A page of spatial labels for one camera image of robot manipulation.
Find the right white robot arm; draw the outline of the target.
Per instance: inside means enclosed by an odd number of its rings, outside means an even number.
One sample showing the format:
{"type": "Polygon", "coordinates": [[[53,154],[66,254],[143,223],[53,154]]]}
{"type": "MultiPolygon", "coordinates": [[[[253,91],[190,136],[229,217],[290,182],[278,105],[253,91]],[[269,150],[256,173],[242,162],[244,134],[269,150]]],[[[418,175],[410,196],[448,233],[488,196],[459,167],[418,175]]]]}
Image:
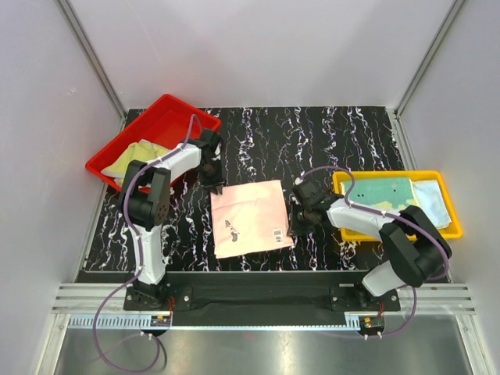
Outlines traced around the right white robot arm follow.
{"type": "Polygon", "coordinates": [[[452,251],[421,208],[411,205],[399,212],[384,212],[350,202],[344,195],[300,178],[294,182],[292,194],[295,200],[288,235],[302,236],[329,226],[359,232],[382,243],[386,260],[370,270],[354,292],[362,309],[375,308],[393,289],[418,288],[448,273],[452,251]]]}

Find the pastel yellow pink towel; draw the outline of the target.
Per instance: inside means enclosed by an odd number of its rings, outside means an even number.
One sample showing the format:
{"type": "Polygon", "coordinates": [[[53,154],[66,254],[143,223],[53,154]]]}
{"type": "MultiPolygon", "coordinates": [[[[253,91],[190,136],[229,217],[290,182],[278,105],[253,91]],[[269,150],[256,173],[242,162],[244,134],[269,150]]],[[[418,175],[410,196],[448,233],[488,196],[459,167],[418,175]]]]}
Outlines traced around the pastel yellow pink towel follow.
{"type": "Polygon", "coordinates": [[[400,211],[409,205],[419,206],[413,183],[408,177],[356,179],[348,199],[380,210],[400,211]]]}

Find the light blue towel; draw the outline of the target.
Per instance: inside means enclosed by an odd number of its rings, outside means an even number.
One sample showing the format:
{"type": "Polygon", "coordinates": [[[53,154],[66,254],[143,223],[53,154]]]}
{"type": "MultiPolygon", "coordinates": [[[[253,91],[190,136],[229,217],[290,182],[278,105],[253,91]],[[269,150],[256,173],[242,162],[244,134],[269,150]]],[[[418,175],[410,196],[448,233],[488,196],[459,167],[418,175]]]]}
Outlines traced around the light blue towel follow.
{"type": "Polygon", "coordinates": [[[437,229],[446,228],[452,221],[437,180],[419,180],[412,182],[412,188],[418,206],[424,211],[437,229]]]}

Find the grey yellow frog towel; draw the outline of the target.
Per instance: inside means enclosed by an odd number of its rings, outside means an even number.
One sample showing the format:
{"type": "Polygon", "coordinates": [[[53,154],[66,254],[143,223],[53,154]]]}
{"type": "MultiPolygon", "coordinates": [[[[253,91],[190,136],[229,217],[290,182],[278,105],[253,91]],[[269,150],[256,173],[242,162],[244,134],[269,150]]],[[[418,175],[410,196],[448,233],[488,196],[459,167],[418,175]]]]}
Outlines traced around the grey yellow frog towel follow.
{"type": "Polygon", "coordinates": [[[121,187],[130,162],[137,160],[146,163],[164,156],[169,151],[168,148],[141,139],[139,142],[131,143],[113,163],[103,168],[101,173],[105,177],[112,178],[121,187]]]}

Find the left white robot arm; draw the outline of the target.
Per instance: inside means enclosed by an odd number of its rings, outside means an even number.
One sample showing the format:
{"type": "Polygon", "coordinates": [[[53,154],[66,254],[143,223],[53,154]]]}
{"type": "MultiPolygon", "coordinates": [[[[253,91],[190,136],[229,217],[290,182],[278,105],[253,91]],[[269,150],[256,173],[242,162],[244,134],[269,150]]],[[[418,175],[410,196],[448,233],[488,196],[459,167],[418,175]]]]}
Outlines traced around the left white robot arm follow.
{"type": "Polygon", "coordinates": [[[163,262],[161,230],[170,207],[170,186],[190,170],[198,172],[201,185],[220,195],[222,174],[221,136],[203,130],[200,137],[186,139],[173,151],[149,162],[129,163],[119,203],[132,235],[135,271],[128,284],[151,309],[161,309],[169,298],[163,262]]]}

